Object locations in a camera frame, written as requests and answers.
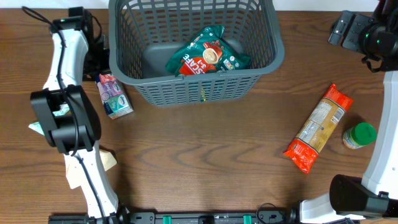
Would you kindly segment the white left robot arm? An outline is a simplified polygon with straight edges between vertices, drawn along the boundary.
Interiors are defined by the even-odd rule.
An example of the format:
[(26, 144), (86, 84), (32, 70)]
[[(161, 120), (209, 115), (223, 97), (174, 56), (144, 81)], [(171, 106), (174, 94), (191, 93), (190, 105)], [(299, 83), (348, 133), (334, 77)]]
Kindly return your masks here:
[(49, 77), (42, 90), (31, 93), (30, 103), (48, 144), (82, 172), (88, 207), (84, 215), (51, 215), (49, 223), (129, 223), (100, 158), (98, 114), (81, 85), (108, 68), (103, 35), (94, 34), (95, 17), (84, 7), (53, 21), (26, 6), (22, 10), (49, 25), (54, 45)]

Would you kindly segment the grey plastic basket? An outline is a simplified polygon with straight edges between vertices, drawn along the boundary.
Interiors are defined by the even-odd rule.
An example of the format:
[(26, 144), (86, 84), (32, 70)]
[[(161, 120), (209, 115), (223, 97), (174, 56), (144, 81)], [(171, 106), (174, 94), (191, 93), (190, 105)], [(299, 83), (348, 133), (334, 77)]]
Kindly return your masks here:
[(108, 9), (111, 71), (153, 105), (240, 98), (284, 59), (271, 0), (114, 0)]

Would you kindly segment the green Nescafe coffee bag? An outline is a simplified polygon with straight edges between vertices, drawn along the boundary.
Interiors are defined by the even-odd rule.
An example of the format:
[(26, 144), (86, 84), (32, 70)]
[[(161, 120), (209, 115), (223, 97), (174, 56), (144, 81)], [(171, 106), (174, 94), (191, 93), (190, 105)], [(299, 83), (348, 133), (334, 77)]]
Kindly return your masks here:
[(199, 75), (242, 70), (251, 57), (239, 54), (223, 39), (224, 26), (208, 26), (177, 50), (166, 63), (166, 71), (179, 75)]

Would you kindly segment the beige paper snack bag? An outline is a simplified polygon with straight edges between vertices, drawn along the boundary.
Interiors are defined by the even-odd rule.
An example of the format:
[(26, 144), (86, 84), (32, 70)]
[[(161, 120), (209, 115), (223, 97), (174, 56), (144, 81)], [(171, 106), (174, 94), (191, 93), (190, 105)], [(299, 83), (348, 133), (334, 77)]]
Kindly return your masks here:
[[(117, 164), (116, 158), (108, 151), (99, 150), (99, 155), (105, 170), (109, 170)], [(80, 163), (71, 156), (64, 156), (66, 178), (71, 189), (75, 189), (81, 185), (81, 181), (85, 177), (83, 168)]]

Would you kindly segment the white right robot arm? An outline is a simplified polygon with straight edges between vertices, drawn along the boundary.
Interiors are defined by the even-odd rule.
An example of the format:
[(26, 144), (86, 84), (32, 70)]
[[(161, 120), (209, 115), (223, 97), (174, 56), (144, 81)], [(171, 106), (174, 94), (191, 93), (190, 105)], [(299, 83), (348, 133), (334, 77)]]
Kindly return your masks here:
[(362, 63), (384, 72), (384, 104), (371, 161), (361, 178), (336, 175), (330, 191), (300, 203), (301, 223), (351, 223), (397, 218), (397, 5), (379, 5), (371, 17), (343, 11), (329, 43), (364, 54)]

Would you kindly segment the Kleenex tissue multipack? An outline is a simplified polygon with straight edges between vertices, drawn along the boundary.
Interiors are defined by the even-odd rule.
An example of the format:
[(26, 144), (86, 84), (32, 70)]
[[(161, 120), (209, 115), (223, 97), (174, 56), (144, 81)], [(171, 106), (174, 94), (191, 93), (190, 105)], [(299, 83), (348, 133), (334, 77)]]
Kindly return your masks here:
[(104, 110), (111, 119), (122, 117), (134, 111), (123, 85), (112, 73), (99, 74), (96, 77), (96, 86)]

